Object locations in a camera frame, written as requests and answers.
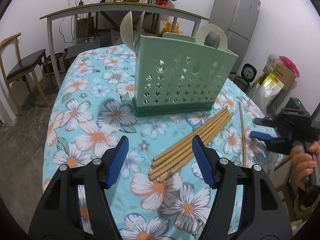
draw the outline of refrigerator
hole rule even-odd
[[[228,49],[239,57],[231,72],[236,73],[249,46],[259,12],[259,0],[214,0],[209,23],[227,36]]]

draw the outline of green utensil holder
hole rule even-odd
[[[238,58],[175,33],[141,35],[135,49],[136,116],[210,110]]]

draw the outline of screw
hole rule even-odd
[[[261,170],[262,170],[261,166],[258,165],[258,164],[255,164],[255,165],[253,166],[253,168],[254,168],[256,171],[261,171]]]
[[[96,158],[96,159],[94,159],[94,160],[92,161],[92,163],[93,163],[94,165],[99,165],[99,164],[101,163],[101,159]]]
[[[228,164],[228,159],[226,159],[226,158],[221,158],[220,160],[219,160],[219,162],[221,163],[221,164],[223,164],[223,165],[226,165],[226,164]]]
[[[68,165],[62,164],[62,165],[59,167],[59,170],[60,170],[60,171],[65,171],[67,168],[68,168]]]

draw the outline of cardboard box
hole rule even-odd
[[[270,73],[267,66],[264,67],[263,71],[266,74]],[[290,87],[296,79],[296,76],[294,75],[293,71],[291,71],[290,68],[286,67],[283,64],[277,63],[276,67],[272,73],[284,84],[285,88]]]

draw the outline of concrete floor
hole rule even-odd
[[[52,87],[48,78],[41,81],[41,87],[50,107],[46,108],[38,91],[33,90],[22,106],[25,116],[18,116],[14,123],[0,128],[0,195],[25,232],[42,195],[44,144],[58,93],[58,87]],[[273,174],[274,185],[284,180],[287,170],[283,166]]]

